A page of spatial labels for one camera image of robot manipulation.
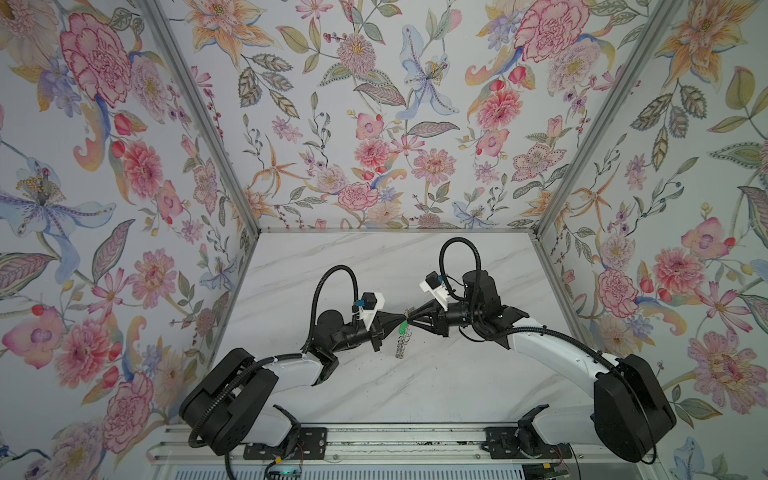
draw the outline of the pink peony print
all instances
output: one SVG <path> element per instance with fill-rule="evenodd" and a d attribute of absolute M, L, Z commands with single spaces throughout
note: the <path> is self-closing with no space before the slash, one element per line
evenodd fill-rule
<path fill-rule="evenodd" d="M 39 317 L 20 322 L 2 337 L 2 344 L 24 363 L 41 369 L 53 359 L 64 324 L 53 306 L 42 311 Z"/>
<path fill-rule="evenodd" d="M 72 326 L 61 342 L 63 353 L 56 356 L 59 383 L 73 389 L 80 382 L 88 383 L 96 378 L 111 347 L 109 332 L 103 323 L 86 319 Z"/>
<path fill-rule="evenodd" d="M 356 77 L 365 75 L 376 66 L 373 45 L 362 35 L 352 33 L 344 38 L 336 51 L 339 59 Z"/>
<path fill-rule="evenodd" d="M 515 48 L 523 47 L 522 61 L 538 63 L 574 43 L 588 19 L 582 0 L 536 0 L 515 33 Z"/>
<path fill-rule="evenodd" d="M 123 299 L 118 298 L 118 294 L 125 288 L 125 286 L 128 283 L 128 278 L 123 280 L 123 274 L 125 273 L 125 270 L 118 268 L 118 273 L 115 276 L 114 279 L 112 279 L 112 274 L 107 272 L 104 275 L 104 286 L 107 288 L 101 288 L 99 285 L 94 286 L 91 289 L 91 292 L 103 300 L 92 303 L 88 307 L 88 312 L 93 313 L 97 310 L 104 309 L 104 317 L 112 313 L 112 306 L 113 305 L 122 305 Z"/>
<path fill-rule="evenodd" d="M 339 204 L 350 210 L 365 210 L 379 201 L 379 191 L 371 189 L 370 184 L 356 182 L 347 185 L 339 192 Z"/>
<path fill-rule="evenodd" d="M 216 167 L 209 158 L 205 166 L 194 169 L 194 197 L 198 203 L 205 205 L 205 211 L 211 215 L 216 210 L 218 200 L 218 183 L 216 182 Z"/>
<path fill-rule="evenodd" d="M 120 382 L 118 392 L 109 399 L 107 416 L 101 424 L 104 447 L 113 453 L 125 450 L 139 436 L 150 414 L 154 388 L 142 372 L 130 382 Z"/>
<path fill-rule="evenodd" d="M 415 168 L 412 170 L 416 178 L 426 178 L 426 180 L 437 187 L 441 182 L 447 181 L 450 175 L 456 170 L 453 164 L 456 159 L 448 155 L 445 150 L 437 151 L 433 148 L 429 153 L 422 152 L 414 161 Z"/>
<path fill-rule="evenodd" d="M 745 332 L 749 332 L 752 329 L 752 326 L 736 315 L 749 315 L 751 313 L 750 309 L 745 306 L 728 306 L 729 303 L 733 302 L 739 296 L 739 293 L 736 290 L 728 290 L 723 296 L 720 296 L 718 292 L 719 287 L 720 285 L 717 282 L 710 282 L 710 295 L 705 295 L 704 292 L 699 289 L 695 290 L 696 294 L 699 296 L 699 300 L 701 300 L 704 305 L 712 307 L 707 310 L 707 317 L 712 318 L 719 313 L 720 319 L 723 320 L 723 323 L 725 323 L 725 326 L 728 327 L 728 330 L 731 332 L 736 333 L 736 330 L 733 329 L 734 325 Z"/>
<path fill-rule="evenodd" d="M 156 121 L 165 117 L 166 91 L 154 62 L 143 55 L 135 55 L 131 66 L 133 96 Z"/>
<path fill-rule="evenodd" d="M 509 137 L 509 130 L 490 130 L 482 136 L 478 142 L 477 149 L 489 157 L 495 157 L 502 151 L 504 142 Z"/>
<path fill-rule="evenodd" d="M 161 248 L 152 252 L 144 252 L 144 262 L 134 264 L 139 273 L 128 277 L 128 283 L 134 286 L 133 295 L 136 300 L 144 299 L 144 309 L 157 306 L 157 299 L 176 291 L 174 280 L 176 270 L 174 259 L 165 254 Z"/>
<path fill-rule="evenodd" d="M 725 231 L 716 217 L 708 218 L 699 223 L 698 227 L 688 230 L 688 233 L 681 238 L 683 246 L 690 248 L 691 253 L 695 253 L 701 259 L 727 255 L 730 249 L 723 242 L 724 240 Z"/>
<path fill-rule="evenodd" d="M 536 144 L 531 147 L 527 154 L 518 155 L 514 158 L 513 163 L 517 170 L 512 175 L 512 180 L 521 182 L 536 178 L 562 160 L 564 156 L 565 150 L 552 150 L 544 144 Z"/>
<path fill-rule="evenodd" d="M 56 480 L 82 480 L 101 461 L 104 433 L 101 419 L 71 423 L 53 440 L 48 477 Z"/>
<path fill-rule="evenodd" d="M 574 87 L 592 71 L 601 52 L 600 45 L 589 38 L 566 48 L 560 55 L 549 61 L 547 89 L 554 93 Z"/>
<path fill-rule="evenodd" d="M 712 394 L 712 400 L 725 406 L 728 395 L 730 408 L 742 415 L 757 405 L 766 406 L 766 391 L 760 383 L 768 382 L 765 367 L 752 365 L 757 354 L 752 349 L 737 351 L 739 337 L 727 330 L 725 336 L 716 332 L 705 333 L 703 344 L 689 340 L 688 356 L 698 362 L 694 369 L 694 388 L 704 395 Z"/>
<path fill-rule="evenodd" d="M 376 169 L 389 160 L 392 152 L 389 145 L 381 138 L 366 138 L 355 149 L 355 159 L 364 167 Z"/>
<path fill-rule="evenodd" d="M 60 35 L 61 53 L 80 89 L 114 108 L 131 89 L 131 63 L 117 32 L 90 13 L 69 15 Z"/>
<path fill-rule="evenodd" d="M 337 194 L 347 185 L 349 181 L 339 165 L 333 165 L 317 174 L 317 187 L 327 194 Z"/>
<path fill-rule="evenodd" d="M 123 154 L 123 175 L 131 190 L 141 198 L 154 197 L 163 180 L 160 156 L 143 141 L 132 141 Z"/>
<path fill-rule="evenodd" d="M 611 235 L 600 245 L 600 255 L 605 266 L 624 272 L 634 255 L 634 241 L 618 234 Z"/>
<path fill-rule="evenodd" d="M 173 223 L 172 217 L 178 217 L 184 211 L 179 196 L 176 195 L 176 188 L 166 180 L 163 187 L 157 193 L 157 205 L 160 208 L 160 216 L 168 223 Z"/>
<path fill-rule="evenodd" d="M 478 110 L 478 123 L 489 130 L 505 127 L 520 114 L 522 106 L 517 91 L 511 88 L 493 91 Z"/>
<path fill-rule="evenodd" d="M 691 294 L 704 281 L 704 265 L 683 247 L 663 248 L 656 255 L 654 274 L 660 286 L 682 295 Z"/>
<path fill-rule="evenodd" d="M 619 318 L 628 318 L 637 312 L 634 299 L 639 293 L 632 280 L 618 270 L 609 268 L 598 277 L 600 300 L 603 305 Z"/>
<path fill-rule="evenodd" d="M 357 116 L 357 130 L 355 138 L 363 140 L 378 137 L 384 128 L 384 120 L 381 115 L 359 114 Z"/>
<path fill-rule="evenodd" d="M 181 234 L 188 243 L 194 245 L 203 237 L 203 224 L 197 220 L 182 220 Z"/>

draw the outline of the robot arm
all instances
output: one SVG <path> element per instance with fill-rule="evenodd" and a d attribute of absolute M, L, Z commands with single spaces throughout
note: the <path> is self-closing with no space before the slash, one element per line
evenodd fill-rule
<path fill-rule="evenodd" d="M 647 362 L 634 355 L 618 359 L 595 352 L 547 329 L 527 313 L 502 305 L 493 278 L 479 269 L 479 255 L 475 259 L 476 270 L 462 278 L 463 297 L 432 272 L 421 288 L 434 299 L 408 315 L 384 312 L 381 293 L 364 293 L 352 307 L 352 322 L 345 323 L 335 310 L 318 316 L 305 353 L 255 361 L 244 349 L 233 350 L 181 405 L 182 419 L 193 428 L 190 446 L 209 445 L 217 455 L 224 455 L 242 442 L 261 443 L 279 445 L 289 455 L 296 447 L 300 424 L 279 406 L 264 408 L 271 393 L 326 381 L 339 365 L 335 353 L 368 342 L 378 351 L 382 341 L 407 321 L 446 337 L 452 326 L 471 327 L 484 341 L 537 359 L 594 399 L 590 406 L 539 406 L 525 415 L 518 421 L 523 451 L 537 444 L 587 443 L 605 445 L 619 457 L 638 462 L 655 449 L 656 442 L 675 426 L 676 417 Z M 449 297 L 461 300 L 449 303 Z"/>

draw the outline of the marble tabletop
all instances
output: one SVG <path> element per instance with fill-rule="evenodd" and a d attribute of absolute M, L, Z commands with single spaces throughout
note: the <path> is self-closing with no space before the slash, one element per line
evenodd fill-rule
<path fill-rule="evenodd" d="M 454 233 L 268 233 L 261 236 L 217 358 L 243 347 L 261 358 L 299 351 L 319 278 L 343 263 L 359 291 L 382 292 L 387 312 L 429 300 L 419 283 L 438 270 L 443 243 Z M 568 332 L 551 287 L 524 233 L 467 233 L 482 268 L 495 279 L 502 302 L 548 328 Z M 474 269 L 472 252 L 451 245 L 448 275 Z M 352 287 L 344 272 L 323 287 L 318 314 L 339 310 L 351 319 Z M 452 329 L 449 338 L 413 329 L 405 358 L 395 357 L 397 332 L 379 352 L 370 345 L 338 353 L 339 367 L 315 387 L 270 397 L 301 422 L 510 422 L 542 403 L 590 402 L 564 377 L 497 344 L 472 343 Z"/>

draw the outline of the mounting plate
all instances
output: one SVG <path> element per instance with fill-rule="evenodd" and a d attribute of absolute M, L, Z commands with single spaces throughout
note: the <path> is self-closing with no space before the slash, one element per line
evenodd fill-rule
<path fill-rule="evenodd" d="M 304 428 L 299 430 L 299 444 L 302 446 L 304 460 L 324 460 L 326 457 L 326 440 L 328 429 L 324 428 Z M 244 460 L 274 460 L 281 456 L 283 451 L 280 447 L 268 447 L 258 443 L 246 445 L 243 452 Z M 301 454 L 297 453 L 292 460 L 301 459 Z"/>
<path fill-rule="evenodd" d="M 518 437 L 515 435 L 517 427 L 487 427 L 485 429 L 485 443 L 482 449 L 491 454 L 493 460 L 509 460 L 514 458 L 530 458 L 520 453 Z M 558 445 L 563 458 L 571 457 L 571 448 L 567 443 Z M 560 453 L 553 445 L 544 445 L 544 448 L 538 449 L 532 457 L 541 455 L 538 458 L 559 459 Z"/>

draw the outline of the floral wallpaper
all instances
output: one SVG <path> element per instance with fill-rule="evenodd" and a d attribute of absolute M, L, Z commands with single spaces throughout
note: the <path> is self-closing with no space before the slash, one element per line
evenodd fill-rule
<path fill-rule="evenodd" d="M 163 3 L 265 231 L 533 227 L 652 7 Z"/>
<path fill-rule="evenodd" d="M 0 477 L 140 478 L 253 236 L 131 0 L 0 1 L 0 78 Z"/>
<path fill-rule="evenodd" d="M 584 332 L 656 369 L 680 480 L 768 475 L 764 4 L 686 2 L 545 233 Z"/>

